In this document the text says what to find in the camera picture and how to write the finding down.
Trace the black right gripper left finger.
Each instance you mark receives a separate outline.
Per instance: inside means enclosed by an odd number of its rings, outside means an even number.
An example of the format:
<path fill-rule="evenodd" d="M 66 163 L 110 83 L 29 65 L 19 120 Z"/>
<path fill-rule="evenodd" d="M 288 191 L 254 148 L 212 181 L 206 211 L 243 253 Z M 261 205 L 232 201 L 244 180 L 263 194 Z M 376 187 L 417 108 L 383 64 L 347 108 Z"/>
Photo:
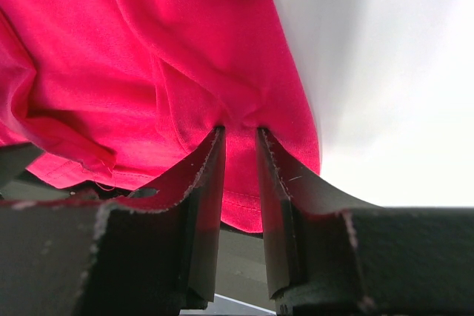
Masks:
<path fill-rule="evenodd" d="M 178 315 L 213 301 L 225 130 L 127 196 L 1 202 L 3 315 Z"/>

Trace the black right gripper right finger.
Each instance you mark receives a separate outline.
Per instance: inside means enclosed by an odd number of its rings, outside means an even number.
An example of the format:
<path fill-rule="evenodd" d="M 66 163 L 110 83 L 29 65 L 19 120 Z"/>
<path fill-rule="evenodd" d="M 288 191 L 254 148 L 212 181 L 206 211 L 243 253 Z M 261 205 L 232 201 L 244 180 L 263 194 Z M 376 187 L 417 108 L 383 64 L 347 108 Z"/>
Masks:
<path fill-rule="evenodd" d="M 279 315 L 471 315 L 473 211 L 387 208 L 256 133 L 267 287 Z"/>

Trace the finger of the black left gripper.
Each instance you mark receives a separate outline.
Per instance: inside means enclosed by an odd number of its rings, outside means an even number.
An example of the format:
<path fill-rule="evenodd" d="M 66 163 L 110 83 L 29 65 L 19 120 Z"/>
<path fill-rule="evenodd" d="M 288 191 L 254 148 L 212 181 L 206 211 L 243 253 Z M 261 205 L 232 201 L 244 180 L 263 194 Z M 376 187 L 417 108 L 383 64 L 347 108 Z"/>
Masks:
<path fill-rule="evenodd" d="M 7 185 L 26 170 L 43 152 L 31 143 L 1 147 L 1 186 Z"/>

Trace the pink t shirt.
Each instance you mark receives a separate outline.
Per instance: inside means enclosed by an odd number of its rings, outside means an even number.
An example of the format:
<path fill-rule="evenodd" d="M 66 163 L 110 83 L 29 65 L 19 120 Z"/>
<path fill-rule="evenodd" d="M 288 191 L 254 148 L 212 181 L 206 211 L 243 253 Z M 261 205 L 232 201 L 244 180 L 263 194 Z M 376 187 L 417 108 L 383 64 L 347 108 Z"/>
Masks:
<path fill-rule="evenodd" d="M 320 170 L 273 0 L 1 0 L 1 144 L 67 188 L 134 190 L 226 129 L 221 219 L 262 230 L 255 134 Z"/>

